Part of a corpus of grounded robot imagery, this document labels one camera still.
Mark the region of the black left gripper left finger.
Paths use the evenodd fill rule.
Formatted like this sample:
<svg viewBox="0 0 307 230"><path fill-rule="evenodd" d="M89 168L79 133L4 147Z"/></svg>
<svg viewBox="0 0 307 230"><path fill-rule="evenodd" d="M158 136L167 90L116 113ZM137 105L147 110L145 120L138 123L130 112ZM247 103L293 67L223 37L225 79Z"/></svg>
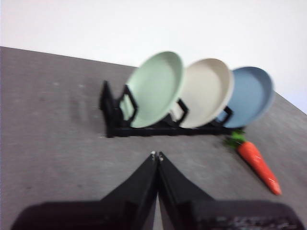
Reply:
<svg viewBox="0 0 307 230"><path fill-rule="evenodd" d="M158 156L101 200L44 202L25 208L13 230L141 230L155 207Z"/></svg>

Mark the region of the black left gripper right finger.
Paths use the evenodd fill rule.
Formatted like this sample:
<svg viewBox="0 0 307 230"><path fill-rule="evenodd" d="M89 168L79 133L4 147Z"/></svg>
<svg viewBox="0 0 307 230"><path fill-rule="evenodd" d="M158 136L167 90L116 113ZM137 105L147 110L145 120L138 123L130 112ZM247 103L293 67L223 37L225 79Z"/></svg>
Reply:
<svg viewBox="0 0 307 230"><path fill-rule="evenodd" d="M294 210L268 200L216 200L162 152L158 154L163 226L173 230L303 230Z"/></svg>

